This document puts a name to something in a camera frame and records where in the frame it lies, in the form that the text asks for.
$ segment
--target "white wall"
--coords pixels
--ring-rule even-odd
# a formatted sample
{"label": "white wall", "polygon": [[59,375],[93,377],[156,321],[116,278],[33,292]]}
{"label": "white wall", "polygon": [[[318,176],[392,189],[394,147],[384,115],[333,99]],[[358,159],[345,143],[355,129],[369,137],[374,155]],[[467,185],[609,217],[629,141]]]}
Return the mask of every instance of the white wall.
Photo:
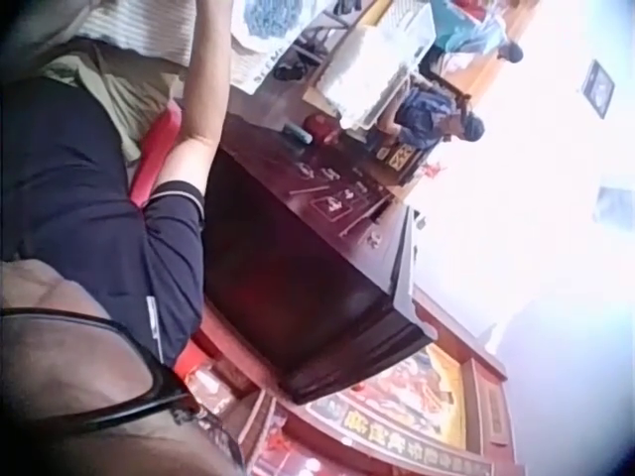
{"label": "white wall", "polygon": [[579,93],[593,58],[587,11],[544,3],[523,38],[525,59],[506,65],[479,103],[483,139],[439,147],[449,168],[410,197],[428,215],[417,283],[474,335],[550,286],[590,220],[607,163],[614,176],[635,163],[619,132],[625,101],[601,121]]}
{"label": "white wall", "polygon": [[[630,0],[543,3],[526,59],[479,106],[487,135],[440,149],[452,167],[417,190],[417,281],[490,327],[529,475],[594,476],[635,443],[635,238],[591,221],[601,183],[635,189],[635,16]],[[617,84],[605,121],[577,92],[591,58]]]}

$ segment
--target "blue shirt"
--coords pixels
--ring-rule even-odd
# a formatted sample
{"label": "blue shirt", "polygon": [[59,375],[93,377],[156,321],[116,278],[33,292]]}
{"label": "blue shirt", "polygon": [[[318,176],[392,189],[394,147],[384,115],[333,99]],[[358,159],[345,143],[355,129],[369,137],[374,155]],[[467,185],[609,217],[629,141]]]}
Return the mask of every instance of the blue shirt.
{"label": "blue shirt", "polygon": [[472,35],[476,24],[450,0],[431,0],[437,39],[435,45],[446,52],[452,51]]}
{"label": "blue shirt", "polygon": [[437,124],[454,109],[454,103],[444,94],[412,88],[395,115],[395,123],[401,126],[399,141],[417,149],[431,149],[444,136]]}
{"label": "blue shirt", "polygon": [[505,24],[498,15],[474,23],[451,0],[431,0],[437,39],[435,45],[448,53],[488,55],[506,40]]}

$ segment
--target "dark wooden desk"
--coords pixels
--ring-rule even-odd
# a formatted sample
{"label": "dark wooden desk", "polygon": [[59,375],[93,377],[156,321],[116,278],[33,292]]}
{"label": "dark wooden desk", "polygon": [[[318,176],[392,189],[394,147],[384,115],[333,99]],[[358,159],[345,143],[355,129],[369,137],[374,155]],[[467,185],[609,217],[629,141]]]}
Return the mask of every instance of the dark wooden desk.
{"label": "dark wooden desk", "polygon": [[341,151],[229,116],[205,205],[205,294],[298,404],[421,349],[413,211]]}

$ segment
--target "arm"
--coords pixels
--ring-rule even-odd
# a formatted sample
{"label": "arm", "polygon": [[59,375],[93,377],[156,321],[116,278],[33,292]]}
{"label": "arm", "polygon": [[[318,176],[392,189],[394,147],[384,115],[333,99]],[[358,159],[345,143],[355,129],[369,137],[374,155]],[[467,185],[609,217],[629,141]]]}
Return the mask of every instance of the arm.
{"label": "arm", "polygon": [[229,100],[232,4],[233,0],[196,0],[183,124],[155,188],[182,180],[205,193]]}
{"label": "arm", "polygon": [[438,91],[439,90],[439,88],[437,87],[436,84],[434,84],[432,81],[427,79],[425,76],[423,76],[422,74],[419,74],[417,72],[413,72],[412,73],[410,81],[415,87],[417,87],[419,89],[434,90],[434,91]]}
{"label": "arm", "polygon": [[406,94],[410,90],[410,79],[401,86],[397,94],[390,100],[384,112],[382,112],[377,120],[377,129],[390,136],[397,137],[401,134],[402,127],[395,123],[395,116],[397,111],[401,107],[401,103],[404,102]]}

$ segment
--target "dark blue shirt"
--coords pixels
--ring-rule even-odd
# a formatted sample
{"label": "dark blue shirt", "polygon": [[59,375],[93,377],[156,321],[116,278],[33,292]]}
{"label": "dark blue shirt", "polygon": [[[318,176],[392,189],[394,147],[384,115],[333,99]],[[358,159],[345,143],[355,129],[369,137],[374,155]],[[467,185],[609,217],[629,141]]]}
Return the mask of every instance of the dark blue shirt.
{"label": "dark blue shirt", "polygon": [[437,124],[453,112],[454,103],[449,97],[413,87],[395,115],[395,123],[401,126],[399,141],[417,149],[431,149],[444,136]]}
{"label": "dark blue shirt", "polygon": [[52,266],[173,365],[200,325],[200,192],[164,183],[139,209],[117,130],[87,91],[38,78],[2,92],[2,260]]}

